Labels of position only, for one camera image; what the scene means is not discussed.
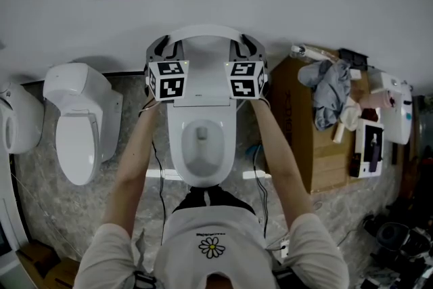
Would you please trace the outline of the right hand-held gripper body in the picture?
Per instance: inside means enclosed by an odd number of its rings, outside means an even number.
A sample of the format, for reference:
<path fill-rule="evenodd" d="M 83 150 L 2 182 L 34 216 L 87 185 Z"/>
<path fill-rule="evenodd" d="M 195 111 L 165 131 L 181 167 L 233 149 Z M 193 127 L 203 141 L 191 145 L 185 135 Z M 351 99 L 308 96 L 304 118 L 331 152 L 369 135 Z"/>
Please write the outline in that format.
<path fill-rule="evenodd" d="M 226 62 L 224 64 L 232 99 L 259 99 L 268 76 L 263 61 Z"/>

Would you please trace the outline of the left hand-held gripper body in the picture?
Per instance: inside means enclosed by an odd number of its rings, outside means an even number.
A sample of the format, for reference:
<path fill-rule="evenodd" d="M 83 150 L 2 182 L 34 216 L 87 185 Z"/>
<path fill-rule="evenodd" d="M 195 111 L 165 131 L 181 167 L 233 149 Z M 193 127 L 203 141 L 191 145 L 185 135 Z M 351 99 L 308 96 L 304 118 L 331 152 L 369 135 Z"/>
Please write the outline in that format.
<path fill-rule="evenodd" d="M 165 102 L 184 98 L 188 71 L 189 60 L 150 62 L 146 83 L 155 100 Z"/>

